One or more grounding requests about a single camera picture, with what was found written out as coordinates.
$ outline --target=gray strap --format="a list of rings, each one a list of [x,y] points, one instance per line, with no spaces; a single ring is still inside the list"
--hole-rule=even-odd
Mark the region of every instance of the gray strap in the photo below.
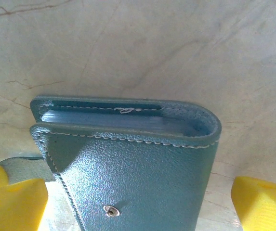
[[[13,157],[0,162],[9,178],[9,184],[43,178],[45,182],[55,181],[52,172],[43,158]]]

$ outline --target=metal snap button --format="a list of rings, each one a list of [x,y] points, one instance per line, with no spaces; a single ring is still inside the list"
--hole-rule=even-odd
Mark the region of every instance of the metal snap button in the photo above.
[[[105,211],[105,214],[110,218],[114,218],[120,215],[119,210],[111,205],[105,205],[104,211]]]

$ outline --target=teal leather wallet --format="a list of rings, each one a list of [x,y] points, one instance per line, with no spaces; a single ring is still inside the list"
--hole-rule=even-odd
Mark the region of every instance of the teal leather wallet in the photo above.
[[[191,103],[40,96],[31,135],[83,231],[193,231],[221,124]]]

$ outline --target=marble surface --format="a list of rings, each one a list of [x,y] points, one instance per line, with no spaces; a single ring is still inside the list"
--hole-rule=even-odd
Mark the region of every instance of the marble surface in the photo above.
[[[240,231],[233,178],[276,182],[276,0],[0,0],[0,160],[39,155],[39,94],[213,111],[223,132],[197,231]],[[56,188],[41,230],[79,230]]]

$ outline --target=card holder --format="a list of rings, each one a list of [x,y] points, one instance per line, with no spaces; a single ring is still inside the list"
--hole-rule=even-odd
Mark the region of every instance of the card holder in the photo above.
[[[31,135],[83,231],[194,231],[221,124],[191,103],[40,96]]]

